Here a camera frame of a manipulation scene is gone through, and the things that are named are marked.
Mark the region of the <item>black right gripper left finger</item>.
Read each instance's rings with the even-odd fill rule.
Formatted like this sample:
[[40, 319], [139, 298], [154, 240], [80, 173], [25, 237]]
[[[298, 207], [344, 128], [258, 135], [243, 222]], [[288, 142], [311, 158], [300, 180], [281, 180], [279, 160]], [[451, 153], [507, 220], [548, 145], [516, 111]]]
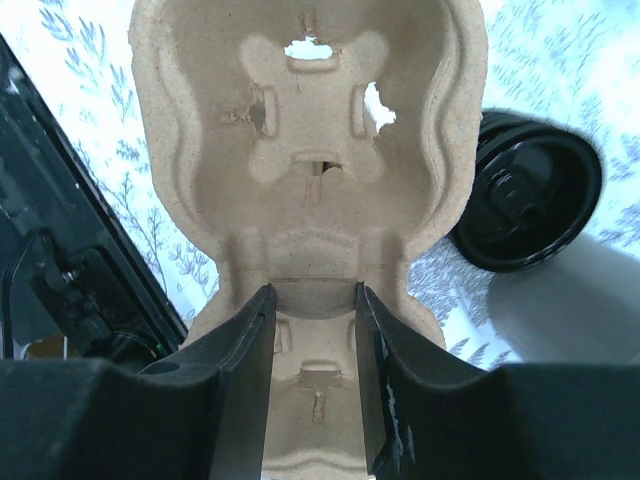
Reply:
[[102, 359], [1, 364], [5, 479], [257, 479], [275, 290], [132, 374]]

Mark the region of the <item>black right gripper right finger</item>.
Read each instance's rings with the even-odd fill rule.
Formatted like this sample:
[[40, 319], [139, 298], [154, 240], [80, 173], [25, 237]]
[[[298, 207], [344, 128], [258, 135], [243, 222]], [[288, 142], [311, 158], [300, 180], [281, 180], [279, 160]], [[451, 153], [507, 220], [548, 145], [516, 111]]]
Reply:
[[356, 290], [361, 410], [379, 479], [635, 479], [635, 366], [506, 364], [484, 371]]

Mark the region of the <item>pulp cup carrier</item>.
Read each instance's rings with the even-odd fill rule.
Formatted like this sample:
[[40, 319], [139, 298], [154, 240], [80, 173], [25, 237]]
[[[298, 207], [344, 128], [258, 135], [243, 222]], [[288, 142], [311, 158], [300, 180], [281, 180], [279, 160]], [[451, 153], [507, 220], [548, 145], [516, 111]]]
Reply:
[[365, 478], [356, 287], [444, 345], [408, 272], [471, 192], [480, 3], [138, 1], [129, 43], [154, 189], [219, 275], [188, 342], [273, 285], [263, 470]]

